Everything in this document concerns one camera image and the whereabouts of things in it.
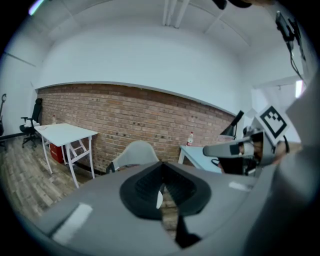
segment chair armrest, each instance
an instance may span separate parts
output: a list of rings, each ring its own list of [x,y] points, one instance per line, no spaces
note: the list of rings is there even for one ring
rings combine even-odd
[[[31,121],[31,127],[32,127],[32,128],[35,128],[35,127],[34,127],[34,122],[32,122],[32,121],[33,121],[33,118],[27,118],[27,120],[30,120],[30,121]]]

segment plastic bottle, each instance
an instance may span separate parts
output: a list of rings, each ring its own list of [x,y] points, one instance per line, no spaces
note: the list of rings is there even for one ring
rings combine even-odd
[[[53,125],[57,124],[57,120],[56,120],[56,116],[55,115],[53,115],[53,117],[52,117],[52,124]]]
[[[192,146],[192,142],[194,142],[194,132],[193,131],[190,133],[186,145]]]

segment white table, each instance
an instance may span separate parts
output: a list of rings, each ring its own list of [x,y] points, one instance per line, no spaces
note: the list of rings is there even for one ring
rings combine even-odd
[[[210,172],[221,173],[221,169],[215,166],[211,160],[216,157],[205,156],[202,146],[180,146],[181,152],[178,163],[183,164],[185,157],[198,169],[203,169]]]
[[[83,158],[84,156],[89,154],[90,158],[90,166],[91,166],[91,172],[92,172],[92,178],[95,178],[95,173],[94,173],[94,166],[92,162],[92,149],[91,149],[91,140],[92,136],[96,135],[97,132],[93,130],[88,130],[88,129],[83,129],[71,124],[67,123],[59,123],[59,124],[50,124],[50,125],[42,125],[42,126],[36,126],[34,127],[36,131],[41,134],[42,136],[42,145],[43,145],[43,151],[44,151],[44,156],[46,159],[46,163],[48,164],[48,168],[50,173],[52,174],[52,170],[48,161],[48,156],[46,152],[46,145],[52,143],[56,145],[57,147],[61,147],[62,150],[62,156],[64,160],[64,164],[66,163],[65,159],[65,153],[64,153],[64,148],[63,146],[65,145],[66,148],[66,155],[70,167],[70,171],[72,174],[72,178],[74,181],[74,184],[77,188],[79,188],[79,184],[77,182],[77,178],[75,176],[74,168],[72,164],[79,159]],[[82,139],[88,138],[89,139],[89,149],[87,150],[82,143]],[[79,141],[80,146],[77,148],[73,148],[71,143]],[[80,155],[77,155],[76,150],[83,149],[83,153]],[[74,158],[71,159],[70,156],[70,151],[72,152]]]

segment red box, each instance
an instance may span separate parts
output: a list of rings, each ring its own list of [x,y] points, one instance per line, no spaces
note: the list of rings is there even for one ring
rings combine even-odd
[[[54,144],[50,144],[50,153],[54,160],[58,163],[62,164],[64,162],[64,158],[62,155],[62,150],[60,146],[56,146]]]

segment black office chair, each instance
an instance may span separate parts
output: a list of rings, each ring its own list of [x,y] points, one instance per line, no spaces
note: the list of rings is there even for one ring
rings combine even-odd
[[[30,120],[31,122],[31,127],[25,127],[25,125],[20,125],[20,131],[25,133],[28,137],[23,139],[23,143],[22,143],[22,147],[24,148],[24,144],[27,143],[28,141],[32,141],[33,142],[33,146],[37,147],[36,145],[36,130],[34,127],[34,123],[33,120],[36,121],[38,123],[39,120],[39,115],[42,109],[42,98],[37,98],[35,100],[35,104],[34,104],[34,108],[33,108],[33,113],[32,113],[32,117],[28,118],[28,117],[21,117],[21,119],[24,119],[24,122],[26,122],[26,120]]]

